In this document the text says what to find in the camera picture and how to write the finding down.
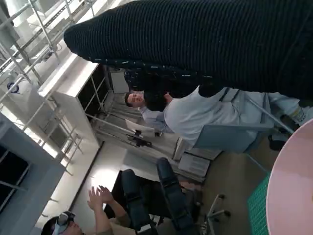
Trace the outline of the right robot hand black glove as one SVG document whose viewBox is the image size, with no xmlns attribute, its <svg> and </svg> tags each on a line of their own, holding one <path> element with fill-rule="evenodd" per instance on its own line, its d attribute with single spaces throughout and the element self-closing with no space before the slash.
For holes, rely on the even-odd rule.
<svg viewBox="0 0 313 235">
<path fill-rule="evenodd" d="M 123 69 L 134 91 L 313 97 L 310 0 L 137 0 L 69 27 L 64 42 L 87 61 Z"/>
</svg>

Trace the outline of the left robot hand blue tape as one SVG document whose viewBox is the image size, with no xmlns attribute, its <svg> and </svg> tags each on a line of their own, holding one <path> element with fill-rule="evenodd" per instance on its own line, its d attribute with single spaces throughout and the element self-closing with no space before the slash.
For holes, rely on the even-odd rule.
<svg viewBox="0 0 313 235">
<path fill-rule="evenodd" d="M 171 215 L 171 223 L 175 235 L 198 235 L 199 231 L 193 221 L 188 208 L 186 197 L 182 192 L 179 180 L 175 175 L 169 161 L 160 158 L 156 164 L 159 183 L 167 209 Z M 126 199 L 129 217 L 136 235 L 141 234 L 141 228 L 149 225 L 151 235 L 160 235 L 155 223 L 149 216 L 143 191 L 131 169 L 124 170 L 121 174 L 121 182 Z"/>
</svg>

